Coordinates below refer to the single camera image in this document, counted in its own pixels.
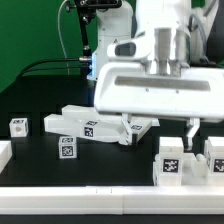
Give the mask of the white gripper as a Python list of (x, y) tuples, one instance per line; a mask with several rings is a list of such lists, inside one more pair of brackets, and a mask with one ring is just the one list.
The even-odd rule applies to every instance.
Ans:
[(126, 142), (137, 143), (131, 129), (132, 115), (167, 119), (188, 119), (185, 148), (193, 148), (200, 119), (224, 120), (224, 70), (184, 68), (180, 74), (147, 71), (145, 49), (137, 56), (120, 56), (114, 44), (108, 47), (109, 62), (100, 70), (94, 106), (100, 113), (121, 113)]

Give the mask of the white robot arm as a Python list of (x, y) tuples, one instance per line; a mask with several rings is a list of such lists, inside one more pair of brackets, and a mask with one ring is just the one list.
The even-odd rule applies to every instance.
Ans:
[(124, 144), (139, 139), (132, 117), (185, 120), (191, 141), (202, 121), (224, 120), (224, 70), (192, 68), (190, 60), (206, 58), (207, 29), (190, 0), (139, 0), (137, 33), (126, 44), (131, 56), (108, 46), (110, 62), (98, 75), (94, 106), (100, 113), (118, 113)]

